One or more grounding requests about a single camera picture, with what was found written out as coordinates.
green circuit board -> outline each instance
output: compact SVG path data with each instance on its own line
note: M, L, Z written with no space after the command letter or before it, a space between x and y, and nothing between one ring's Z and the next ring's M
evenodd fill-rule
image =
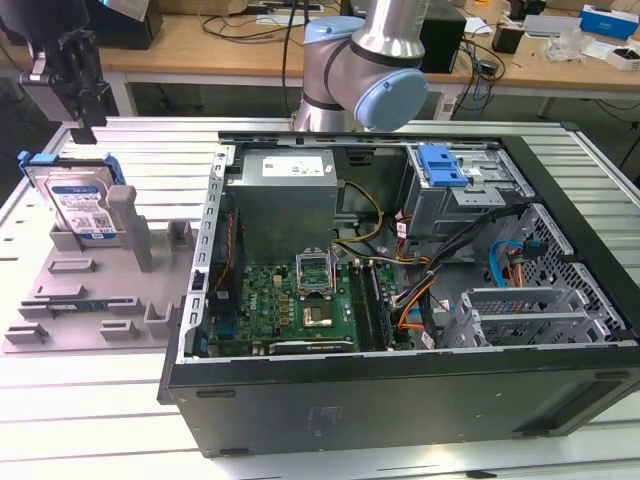
M322 269L305 269L307 283L321 283ZM393 271L377 269L385 299L397 292ZM242 308L234 340L273 342L287 340L350 341L359 351L355 315L346 265L336 267L335 292L331 299L321 296L300 298L295 265L249 265L245 267Z

motherboard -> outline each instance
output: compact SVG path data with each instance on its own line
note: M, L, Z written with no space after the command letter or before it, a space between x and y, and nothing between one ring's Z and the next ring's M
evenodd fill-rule
M390 265L247 265L240 312L214 318L209 334L212 356L260 356L383 350L393 339L391 296L398 291Z

ram slot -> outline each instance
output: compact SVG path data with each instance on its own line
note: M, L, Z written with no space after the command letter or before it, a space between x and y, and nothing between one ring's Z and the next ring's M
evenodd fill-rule
M384 341L372 308L374 305L371 300L373 292L368 288L367 276L361 268L354 265L349 266L351 303L356 320L358 343L361 351L372 352L384 350Z
M365 283L367 297L369 300L369 310L374 317L374 333L376 337L382 337L382 346L388 347L391 345L392 334L391 325L389 324L389 316L387 315L387 309L384 305L384 299L382 298L382 290L380 288L380 281L378 280L378 274L375 267L365 267Z

yellow wire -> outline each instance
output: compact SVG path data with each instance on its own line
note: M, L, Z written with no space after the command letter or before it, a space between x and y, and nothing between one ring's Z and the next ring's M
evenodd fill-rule
M382 221L383 221L383 217L384 217L384 212L382 211L382 209L378 205L378 202L376 202L374 200L374 198L371 195L369 195L369 193L364 188L362 188L360 185L358 185L357 183L350 182L350 181L345 181L344 184L345 185L351 185L353 188L358 190L362 195L367 197L367 199L373 204L374 207L376 207L376 211L378 212L378 223L376 223L376 226L374 227L373 231L370 232L370 233L367 233L365 235L360 235L359 237L341 238L341 239L339 239L339 241L340 242L344 242L344 243L364 242L365 240L369 240L370 238L376 236L377 233L380 231L380 229L382 228Z

wooden desk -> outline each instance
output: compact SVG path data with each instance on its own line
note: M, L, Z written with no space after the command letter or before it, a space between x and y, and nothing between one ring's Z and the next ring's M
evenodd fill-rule
M503 12L509 10L504 0L493 0L489 5L481 5L469 0L466 10L481 17L489 24L503 19ZM547 9L543 15L572 15L577 12L565 12ZM611 37L593 35L598 40L611 44L623 44ZM476 35L473 40L491 49L493 33ZM601 99L636 99L640 100L640 72L623 72L602 60L587 57L583 62L552 63L542 51L547 40L523 36L514 55L499 54L504 61L506 72L496 84L493 93L497 95L525 95L543 97L573 97ZM491 59L491 55L480 52L482 58ZM459 70L471 72L471 61L467 55L460 55L456 63ZM550 103L545 102L541 109L543 115L548 113Z
M233 18L229 23L241 24L246 18ZM215 31L221 20L209 25ZM226 28L226 35L246 35L276 29L275 25L251 23L239 28ZM302 43L304 32L295 28L293 40ZM111 84L121 115L136 115L129 83L183 83L199 85L280 86L284 32L281 41L262 44L240 44L216 38L202 31L200 20L193 15L165 15L162 31L149 50L100 49L105 79ZM25 67L30 65L23 47L7 50ZM0 70L7 60L0 53ZM5 66L5 74L15 71ZM303 48L293 42L287 55L287 85L300 87L303 74ZM458 67L451 75L428 75L430 91L442 92L455 84L455 91L468 81L466 67Z
M466 9L487 19L489 23L495 23L502 12L508 9L508 4L506 1L493 0L490 5L482 6L470 0ZM557 10L548 10L546 13L563 14ZM231 22L242 23L240 18L233 18ZM220 20L211 23L211 28L216 30L221 26ZM227 28L224 33L241 35L274 28L251 23L239 28ZM492 35L477 35L474 40L489 47ZM294 29L292 38L301 42L302 28ZM545 41L524 37L515 55L501 55L507 71L493 93L640 100L640 72L621 72L592 58L585 63L551 63L541 52ZM196 16L166 15L162 31L149 50L104 48L101 49L101 59L105 78L112 86L120 113L132 116L136 115L136 108L129 84L134 82L280 86L282 46L281 41L250 45L225 41L204 33ZM13 46L7 49L20 64L30 64L26 49ZM489 54L483 54L482 57L488 58ZM471 77L471 71L469 58L459 55L452 74L427 75L430 91L442 94L436 119L450 118L453 106ZM301 86L302 72L303 49L292 42L287 59L287 84ZM0 55L0 74L17 76L3 55Z

